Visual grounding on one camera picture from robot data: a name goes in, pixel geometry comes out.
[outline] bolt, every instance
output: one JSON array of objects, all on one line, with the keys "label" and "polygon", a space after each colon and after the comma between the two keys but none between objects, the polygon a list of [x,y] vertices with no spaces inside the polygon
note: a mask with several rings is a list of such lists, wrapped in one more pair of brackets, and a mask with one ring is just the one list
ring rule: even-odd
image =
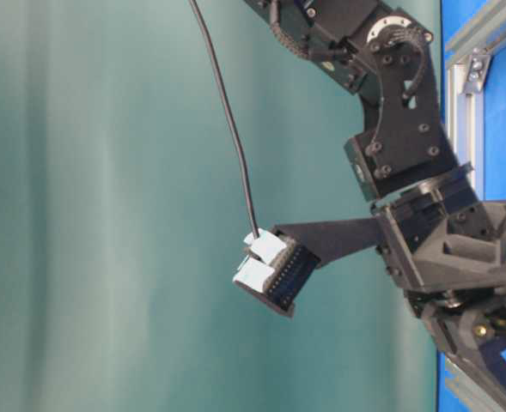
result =
[{"label": "bolt", "polygon": [[440,149],[436,146],[432,146],[428,149],[428,154],[432,157],[438,156],[440,154]]},{"label": "bolt", "polygon": [[482,324],[474,327],[474,335],[477,337],[485,337],[487,335],[487,332],[487,328]]},{"label": "bolt", "polygon": [[335,71],[335,65],[331,62],[323,62],[321,64],[327,71]]},{"label": "bolt", "polygon": [[381,51],[381,45],[379,45],[378,43],[373,43],[370,49],[373,53],[378,53]]},{"label": "bolt", "polygon": [[380,142],[374,142],[374,143],[371,143],[366,149],[365,149],[365,154],[367,156],[372,156],[374,155],[375,153],[379,153],[380,151],[382,150],[382,143]]},{"label": "bolt", "polygon": [[472,68],[474,70],[482,70],[484,68],[484,63],[482,61],[478,60],[477,58],[475,58],[472,61]]},{"label": "bolt", "polygon": [[390,276],[400,276],[401,275],[401,270],[399,270],[397,268],[391,268],[390,266],[388,266],[387,267],[387,273]]}]

